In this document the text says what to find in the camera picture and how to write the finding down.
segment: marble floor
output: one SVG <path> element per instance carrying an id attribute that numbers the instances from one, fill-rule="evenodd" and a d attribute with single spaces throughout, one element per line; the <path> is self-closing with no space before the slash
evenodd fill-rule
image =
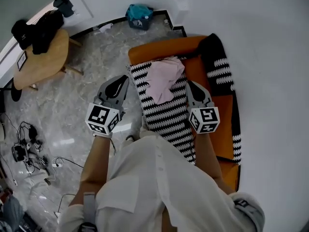
<path id="1" fill-rule="evenodd" d="M 55 78 L 38 83 L 38 92 L 23 90 L 19 102 L 13 102 L 9 92 L 5 93 L 6 114 L 18 128 L 22 121 L 32 124 L 38 132 L 37 139 L 43 142 L 41 156 L 51 163 L 52 157 L 65 157 L 83 166 L 89 153 L 93 137 L 84 118 L 88 104 L 93 101 L 100 85 L 106 80 L 127 74 L 128 50 L 132 47 L 171 38 L 182 37 L 180 31 L 171 31 L 164 25 L 164 15 L 154 17 L 148 31 L 129 28 L 127 22 L 117 23 L 104 33 L 91 32 L 76 39 L 83 46 L 70 47 L 68 65 L 84 72 L 84 76 L 72 72 L 59 73 Z M 116 149 L 129 134 L 136 134 L 141 124 L 141 109 L 134 86 L 130 83 L 123 104 L 126 115 L 114 130 L 113 142 Z M 0 143 L 0 152 L 8 162 L 13 178 L 20 183 L 27 177 L 22 162 L 16 163 L 11 147 L 17 142 L 16 130 L 5 115 L 1 116 L 5 128 L 5 141 Z M 18 194 L 7 165 L 2 165 L 8 175 L 9 186 Z M 54 171 L 48 167 L 51 177 Z M 45 232 L 56 231 L 57 218 L 54 212 L 62 195 L 75 194 L 79 186 L 82 168 L 64 161 L 64 166 L 56 168 L 56 180 L 38 193 L 33 193 L 28 201 L 28 214 Z M 60 212 L 66 208 L 73 196 L 63 198 Z"/>

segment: pink cloth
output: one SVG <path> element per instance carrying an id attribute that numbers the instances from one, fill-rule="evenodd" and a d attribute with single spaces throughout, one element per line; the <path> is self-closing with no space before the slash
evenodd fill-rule
<path id="1" fill-rule="evenodd" d="M 156 104 L 171 101 L 174 95 L 169 89 L 181 76 L 183 70 L 184 65 L 177 57 L 152 62 L 145 80 L 150 85 L 146 89 L 146 94 L 151 96 Z"/>

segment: white cube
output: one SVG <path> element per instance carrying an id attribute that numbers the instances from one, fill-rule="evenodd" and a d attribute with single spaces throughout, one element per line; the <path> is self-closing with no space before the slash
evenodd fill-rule
<path id="1" fill-rule="evenodd" d="M 119 110 L 94 103 L 89 104 L 85 122 L 90 130 L 109 135 L 119 121 Z"/>
<path id="2" fill-rule="evenodd" d="M 198 134 L 214 132 L 220 124 L 218 107 L 192 108 L 189 121 Z"/>

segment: orange sofa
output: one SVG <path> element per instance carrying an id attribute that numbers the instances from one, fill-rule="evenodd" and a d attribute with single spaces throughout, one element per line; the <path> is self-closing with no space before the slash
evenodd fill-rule
<path id="1" fill-rule="evenodd" d="M 140 45 L 129 50 L 129 59 L 132 65 L 140 64 L 158 58 L 181 56 L 193 53 L 201 40 L 206 36 L 178 38 Z M 187 80 L 195 81 L 204 86 L 210 93 L 206 69 L 200 56 L 183 60 Z M 219 159 L 225 182 L 234 190 L 238 190 L 240 166 L 233 160 L 233 138 L 231 117 L 233 99 L 232 95 L 212 96 L 212 100 L 219 108 L 220 125 L 217 130 L 210 133 L 216 156 Z"/>

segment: power strip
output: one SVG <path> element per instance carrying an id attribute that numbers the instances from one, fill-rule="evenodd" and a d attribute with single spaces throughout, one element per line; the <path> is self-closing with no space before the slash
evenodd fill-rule
<path id="1" fill-rule="evenodd" d="M 54 168 L 61 168 L 63 166 L 63 164 L 62 163 L 53 163 L 52 166 Z"/>

